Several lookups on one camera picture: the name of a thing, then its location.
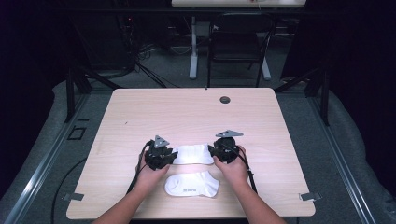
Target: person's left hand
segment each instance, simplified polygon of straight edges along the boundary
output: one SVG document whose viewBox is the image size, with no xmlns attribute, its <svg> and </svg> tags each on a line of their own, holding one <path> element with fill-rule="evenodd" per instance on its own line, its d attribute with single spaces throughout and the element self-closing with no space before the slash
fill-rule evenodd
<svg viewBox="0 0 396 224">
<path fill-rule="evenodd" d="M 142 169 L 143 167 L 143 169 L 140 172 L 134 187 L 143 190 L 146 193 L 150 193 L 155 189 L 160 179 L 168 172 L 170 165 L 167 164 L 162 169 L 154 171 L 146 165 L 145 157 L 146 152 L 144 152 L 139 168 Z"/>
</svg>

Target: metal track on floor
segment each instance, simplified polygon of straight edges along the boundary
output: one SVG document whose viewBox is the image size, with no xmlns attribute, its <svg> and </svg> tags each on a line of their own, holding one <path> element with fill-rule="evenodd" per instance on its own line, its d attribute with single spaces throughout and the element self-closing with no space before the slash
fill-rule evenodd
<svg viewBox="0 0 396 224">
<path fill-rule="evenodd" d="M 35 173 L 32 175 L 32 178 L 29 180 L 26 185 L 21 197 L 15 203 L 15 206 L 12 208 L 9 213 L 5 223 L 22 223 L 24 216 L 26 215 L 30 205 L 32 204 L 35 196 L 43 185 L 47 175 L 50 172 L 53 164 L 58 157 L 61 146 L 64 142 L 64 139 L 67 137 L 67 134 L 73 129 L 73 124 L 77 120 L 78 113 L 81 111 L 81 108 L 85 105 L 89 98 L 89 95 L 82 94 L 76 103 L 76 113 L 73 118 L 70 119 L 68 123 L 66 123 L 61 131 L 59 132 L 54 144 L 52 145 L 51 150 L 44 156 L 43 160 L 38 165 Z"/>
<path fill-rule="evenodd" d="M 329 141 L 333 161 L 338 171 L 340 172 L 340 176 L 344 181 L 346 190 L 349 193 L 349 196 L 353 204 L 355 205 L 359 217 L 361 218 L 361 223 L 375 224 L 376 223 L 375 219 L 366 201 L 364 200 L 363 195 L 361 194 L 361 189 L 359 188 L 358 184 L 355 181 L 355 178 L 353 177 L 351 171 L 349 170 L 347 161 L 344 158 L 341 148 L 338 146 L 337 141 L 334 135 L 332 134 L 331 126 L 326 126 L 319 114 L 318 101 L 312 97 L 308 97 L 307 100 L 308 103 L 311 105 L 312 110 L 314 111 L 315 117 L 318 123 L 320 124 L 322 131 L 325 133 L 326 138 Z"/>
</svg>

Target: person's right arm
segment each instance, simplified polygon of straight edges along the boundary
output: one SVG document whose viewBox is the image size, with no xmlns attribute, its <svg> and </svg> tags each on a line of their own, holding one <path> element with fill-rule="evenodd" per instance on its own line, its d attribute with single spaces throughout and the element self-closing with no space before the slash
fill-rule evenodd
<svg viewBox="0 0 396 224">
<path fill-rule="evenodd" d="M 242 205 L 250 224 L 286 223 L 248 184 L 248 170 L 240 158 L 225 164 L 214 157 L 215 164 L 223 172 L 225 179 L 230 183 L 236 197 Z"/>
</svg>

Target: white sock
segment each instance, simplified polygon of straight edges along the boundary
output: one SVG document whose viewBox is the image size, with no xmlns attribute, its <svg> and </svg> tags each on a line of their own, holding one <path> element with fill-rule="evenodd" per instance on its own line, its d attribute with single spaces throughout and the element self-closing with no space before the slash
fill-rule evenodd
<svg viewBox="0 0 396 224">
<path fill-rule="evenodd" d="M 195 163 L 208 165 L 214 162 L 210 156 L 207 144 L 176 147 L 172 152 L 178 152 L 173 162 L 173 164 L 177 165 Z"/>
<path fill-rule="evenodd" d="M 208 171 L 193 174 L 171 175 L 166 179 L 165 191 L 172 196 L 214 197 L 218 193 L 219 181 Z"/>
</svg>

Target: person's left arm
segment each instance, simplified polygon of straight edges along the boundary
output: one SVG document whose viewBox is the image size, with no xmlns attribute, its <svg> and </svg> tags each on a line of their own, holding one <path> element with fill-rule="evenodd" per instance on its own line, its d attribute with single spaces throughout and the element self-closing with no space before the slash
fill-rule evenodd
<svg viewBox="0 0 396 224">
<path fill-rule="evenodd" d="M 129 223 L 139 205 L 154 190 L 157 183 L 169 170 L 169 165 L 166 165 L 161 170 L 153 171 L 146 166 L 144 157 L 141 163 L 143 169 L 137 178 L 134 188 L 93 223 Z"/>
</svg>

